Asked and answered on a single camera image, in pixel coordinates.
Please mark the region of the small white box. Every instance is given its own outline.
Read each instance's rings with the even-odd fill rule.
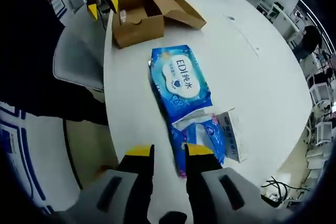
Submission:
[[[220,115],[216,115],[216,117],[225,135],[225,156],[242,162],[246,159],[247,152],[239,128],[239,117],[235,112],[235,109],[231,109]]]

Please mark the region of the cardboard box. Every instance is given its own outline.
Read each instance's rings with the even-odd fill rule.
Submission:
[[[121,10],[126,21],[120,21]],[[185,0],[119,0],[113,14],[112,32],[120,48],[163,37],[164,17],[201,29],[206,21]]]
[[[239,128],[239,117],[235,112],[235,109],[231,109],[216,117],[225,135],[226,157],[242,162],[247,157],[247,150]]]

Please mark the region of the open cardboard box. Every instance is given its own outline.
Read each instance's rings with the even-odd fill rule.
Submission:
[[[125,23],[120,20],[121,10],[126,11]],[[120,48],[163,37],[163,17],[196,29],[206,24],[185,0],[119,0],[118,12],[112,20],[113,37]]]

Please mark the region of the round table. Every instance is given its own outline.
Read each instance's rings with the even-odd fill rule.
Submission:
[[[274,174],[296,145],[311,111],[300,66],[276,28],[245,0],[186,0],[207,21],[201,30],[165,26],[164,37],[124,49],[112,45],[109,17],[104,92],[118,160],[135,145],[155,145],[152,223],[168,211],[192,212],[178,177],[166,124],[149,83],[153,48],[187,44],[211,90],[217,114],[235,108],[247,159],[225,159],[256,186]]]

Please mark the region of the wet wipes package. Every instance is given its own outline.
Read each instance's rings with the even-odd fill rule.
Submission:
[[[150,69],[170,123],[212,105],[210,90],[187,45],[153,49]]]
[[[204,145],[210,148],[222,165],[225,157],[225,137],[217,118],[205,115],[181,120],[170,126],[171,145],[181,177],[185,177],[185,143]]]

